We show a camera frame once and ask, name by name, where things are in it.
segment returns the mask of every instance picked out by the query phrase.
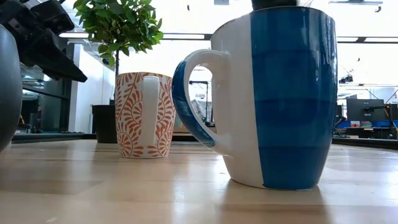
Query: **plant pot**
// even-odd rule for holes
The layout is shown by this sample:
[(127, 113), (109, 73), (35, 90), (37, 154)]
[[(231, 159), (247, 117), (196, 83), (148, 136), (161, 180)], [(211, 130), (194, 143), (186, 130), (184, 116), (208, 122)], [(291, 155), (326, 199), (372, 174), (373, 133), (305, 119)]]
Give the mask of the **plant pot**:
[(251, 0), (253, 10), (277, 6), (297, 6), (298, 0)]
[(93, 126), (97, 137), (97, 143), (117, 144), (116, 120), (114, 105), (93, 106)]
[(22, 106), (22, 77), (17, 44), (0, 25), (0, 152), (17, 129)]

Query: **wooden tabletop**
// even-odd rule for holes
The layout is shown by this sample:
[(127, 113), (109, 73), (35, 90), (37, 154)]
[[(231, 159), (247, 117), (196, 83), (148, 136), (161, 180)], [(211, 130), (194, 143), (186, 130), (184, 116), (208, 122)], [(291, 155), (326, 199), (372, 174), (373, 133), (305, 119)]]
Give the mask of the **wooden tabletop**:
[(16, 144), (0, 154), (1, 224), (398, 223), (398, 153), (332, 146), (317, 188), (263, 190), (221, 156), (175, 144), (165, 159), (121, 159), (95, 141)]

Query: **orange patterned mug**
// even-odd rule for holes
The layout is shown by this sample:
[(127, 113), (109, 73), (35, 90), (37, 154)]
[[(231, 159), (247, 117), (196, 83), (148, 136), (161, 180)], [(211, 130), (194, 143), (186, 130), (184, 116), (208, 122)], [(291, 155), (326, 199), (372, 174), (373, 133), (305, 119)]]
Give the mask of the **orange patterned mug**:
[(168, 156), (175, 120), (171, 86), (171, 77), (155, 73), (117, 76), (116, 132), (121, 157)]

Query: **white mug handle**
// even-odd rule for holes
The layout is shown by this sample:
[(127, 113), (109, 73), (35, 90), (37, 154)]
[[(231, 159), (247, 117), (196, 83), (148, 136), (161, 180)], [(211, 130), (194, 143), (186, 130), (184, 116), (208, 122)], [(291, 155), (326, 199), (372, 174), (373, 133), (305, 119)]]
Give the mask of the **white mug handle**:
[(189, 78), (193, 69), (201, 65), (209, 69), (214, 78), (228, 78), (231, 71), (231, 56), (217, 50), (197, 50), (180, 62), (173, 76), (172, 96), (182, 123), (202, 144), (211, 150), (232, 156), (229, 136), (220, 136), (207, 128), (200, 120), (191, 104), (188, 92)]
[(141, 135), (138, 144), (155, 144), (157, 109), (159, 104), (159, 77), (146, 76), (142, 81)]

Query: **computer monitor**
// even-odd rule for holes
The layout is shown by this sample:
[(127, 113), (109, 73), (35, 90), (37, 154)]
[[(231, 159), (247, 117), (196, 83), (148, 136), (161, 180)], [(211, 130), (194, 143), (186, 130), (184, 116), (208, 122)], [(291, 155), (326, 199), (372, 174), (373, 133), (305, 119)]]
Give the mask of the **computer monitor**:
[(340, 118), (343, 116), (343, 105), (336, 105), (336, 117)]
[(347, 99), (348, 121), (385, 121), (387, 120), (384, 109), (367, 110), (372, 106), (383, 106), (384, 100)]
[(398, 105), (397, 104), (390, 104), (389, 106), (391, 107), (391, 111), (392, 111), (391, 118), (393, 120), (397, 120), (398, 119)]

